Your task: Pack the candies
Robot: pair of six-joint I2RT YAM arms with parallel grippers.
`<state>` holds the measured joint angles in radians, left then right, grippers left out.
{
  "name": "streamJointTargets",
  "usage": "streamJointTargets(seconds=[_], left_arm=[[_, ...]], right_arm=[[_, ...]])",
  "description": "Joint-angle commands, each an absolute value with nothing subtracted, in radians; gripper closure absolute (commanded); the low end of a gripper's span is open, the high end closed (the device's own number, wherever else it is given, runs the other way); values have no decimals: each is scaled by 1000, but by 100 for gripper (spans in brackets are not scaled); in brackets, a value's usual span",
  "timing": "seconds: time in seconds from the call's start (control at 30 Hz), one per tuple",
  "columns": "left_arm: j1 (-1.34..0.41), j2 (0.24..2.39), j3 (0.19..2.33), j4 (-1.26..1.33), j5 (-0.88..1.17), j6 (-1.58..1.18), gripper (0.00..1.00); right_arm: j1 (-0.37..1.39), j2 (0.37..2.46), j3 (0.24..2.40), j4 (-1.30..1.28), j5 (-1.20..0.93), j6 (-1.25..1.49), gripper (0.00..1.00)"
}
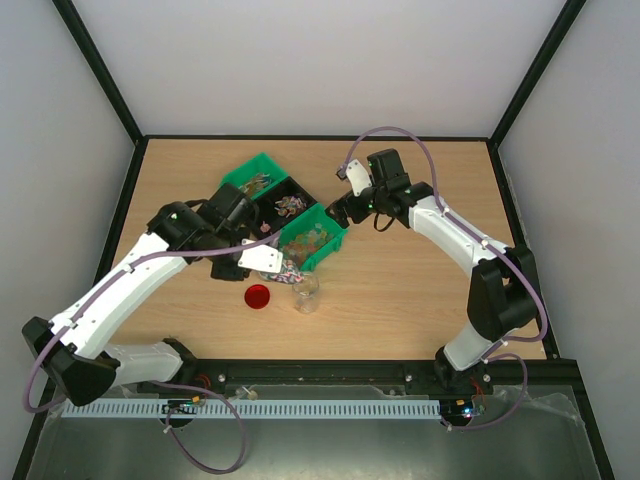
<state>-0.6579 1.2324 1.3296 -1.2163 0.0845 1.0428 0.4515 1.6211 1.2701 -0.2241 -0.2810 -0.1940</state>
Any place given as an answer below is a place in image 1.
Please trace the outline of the green bin star candies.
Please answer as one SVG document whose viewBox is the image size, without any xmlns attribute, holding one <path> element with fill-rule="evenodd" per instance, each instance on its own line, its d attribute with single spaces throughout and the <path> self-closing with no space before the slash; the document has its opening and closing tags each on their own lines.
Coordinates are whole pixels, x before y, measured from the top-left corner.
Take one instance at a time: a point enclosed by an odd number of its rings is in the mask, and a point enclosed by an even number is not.
<svg viewBox="0 0 640 480">
<path fill-rule="evenodd" d="M 341 249 L 347 233 L 322 204 L 315 204 L 283 227 L 278 248 L 300 270 L 314 271 Z"/>
</svg>

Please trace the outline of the metal candy scoop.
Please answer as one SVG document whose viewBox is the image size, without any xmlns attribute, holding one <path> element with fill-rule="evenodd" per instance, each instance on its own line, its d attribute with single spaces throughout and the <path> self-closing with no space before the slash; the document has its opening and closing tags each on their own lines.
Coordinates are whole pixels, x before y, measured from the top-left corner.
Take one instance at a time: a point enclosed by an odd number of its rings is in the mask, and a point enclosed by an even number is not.
<svg viewBox="0 0 640 480">
<path fill-rule="evenodd" d="M 259 277 L 268 282 L 275 282 L 287 285 L 295 285 L 303 281 L 304 274 L 296 263 L 290 259 L 284 259 L 279 272 L 259 272 Z"/>
</svg>

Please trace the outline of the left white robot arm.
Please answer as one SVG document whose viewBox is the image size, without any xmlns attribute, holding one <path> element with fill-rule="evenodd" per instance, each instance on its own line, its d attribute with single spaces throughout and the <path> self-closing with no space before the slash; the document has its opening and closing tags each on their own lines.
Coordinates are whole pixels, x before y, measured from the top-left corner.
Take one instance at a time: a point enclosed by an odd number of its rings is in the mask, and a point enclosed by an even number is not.
<svg viewBox="0 0 640 480">
<path fill-rule="evenodd" d="M 161 285 L 202 258 L 237 266 L 250 246 L 257 204 L 226 183 L 209 199 L 160 208 L 124 258 L 80 300 L 47 320 L 30 319 L 22 335 L 65 399 L 84 406 L 113 387 L 179 377 L 190 357 L 180 342 L 115 345 L 123 322 Z"/>
</svg>

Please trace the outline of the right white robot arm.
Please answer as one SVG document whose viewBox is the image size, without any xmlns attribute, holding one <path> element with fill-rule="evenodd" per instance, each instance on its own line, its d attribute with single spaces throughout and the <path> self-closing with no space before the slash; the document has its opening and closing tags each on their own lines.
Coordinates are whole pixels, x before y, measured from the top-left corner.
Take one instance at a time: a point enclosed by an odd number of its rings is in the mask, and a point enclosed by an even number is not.
<svg viewBox="0 0 640 480">
<path fill-rule="evenodd" d="M 524 342 L 516 332 L 534 319 L 541 322 L 538 335 L 546 335 L 548 318 L 528 247 L 510 247 L 473 226 L 450 208 L 435 181 L 412 182 L 395 149 L 371 154 L 365 163 L 350 158 L 336 175 L 350 185 L 326 210 L 337 223 L 346 227 L 386 216 L 430 240 L 468 277 L 467 321 L 435 355 L 443 389 L 460 390 L 473 368 L 503 344 Z"/>
</svg>

